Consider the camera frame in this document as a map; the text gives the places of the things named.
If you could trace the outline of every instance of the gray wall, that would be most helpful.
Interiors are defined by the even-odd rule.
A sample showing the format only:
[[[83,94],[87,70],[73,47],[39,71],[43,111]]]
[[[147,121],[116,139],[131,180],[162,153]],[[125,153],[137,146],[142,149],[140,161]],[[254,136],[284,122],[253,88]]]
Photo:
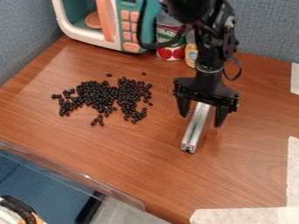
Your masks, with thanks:
[[[0,85],[59,35],[51,0],[0,0]]]
[[[241,49],[299,62],[299,0],[229,0]]]

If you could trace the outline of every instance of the wooden table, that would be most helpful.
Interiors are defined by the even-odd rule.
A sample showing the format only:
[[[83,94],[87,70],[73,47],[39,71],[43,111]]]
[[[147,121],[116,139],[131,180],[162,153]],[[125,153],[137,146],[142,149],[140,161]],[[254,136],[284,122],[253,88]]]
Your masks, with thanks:
[[[238,57],[245,72],[229,85],[243,94],[240,112],[194,155],[180,150],[187,119],[178,114],[171,91],[172,79],[191,77],[192,69],[152,53],[131,55],[67,37],[1,87],[0,139],[123,191],[172,223],[188,223],[198,208],[284,206],[287,142],[299,137],[299,96],[289,92],[290,63]],[[82,81],[116,84],[122,76],[154,84],[155,105],[137,125],[125,122],[119,110],[106,127],[91,127],[94,109],[60,117],[51,99]]]

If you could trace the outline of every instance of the can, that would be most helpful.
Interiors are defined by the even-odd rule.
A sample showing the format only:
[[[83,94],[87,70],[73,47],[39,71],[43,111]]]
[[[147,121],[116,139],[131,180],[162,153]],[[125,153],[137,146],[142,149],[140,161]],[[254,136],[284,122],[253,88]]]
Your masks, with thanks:
[[[172,40],[178,33],[182,24],[165,12],[156,16],[156,41],[164,43]],[[162,60],[180,60],[184,57],[186,45],[186,32],[179,41],[170,47],[162,47],[156,50],[156,55]]]

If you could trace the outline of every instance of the microwave handle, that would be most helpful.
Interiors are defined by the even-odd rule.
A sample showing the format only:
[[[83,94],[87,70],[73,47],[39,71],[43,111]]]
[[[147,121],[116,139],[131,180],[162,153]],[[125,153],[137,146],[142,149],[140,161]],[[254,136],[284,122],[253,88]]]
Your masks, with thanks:
[[[114,42],[115,38],[115,7],[113,0],[96,0],[101,28],[106,41]]]

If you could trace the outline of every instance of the white tape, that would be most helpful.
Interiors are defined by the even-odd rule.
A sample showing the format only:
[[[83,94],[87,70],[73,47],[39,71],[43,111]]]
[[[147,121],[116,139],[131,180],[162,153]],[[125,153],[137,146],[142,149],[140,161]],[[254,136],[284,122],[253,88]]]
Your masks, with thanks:
[[[299,95],[299,64],[292,64],[291,92]]]
[[[299,207],[299,139],[293,136],[289,138],[287,183],[287,207]]]
[[[298,224],[299,139],[291,136],[288,147],[287,206],[270,208],[198,209],[191,224]]]

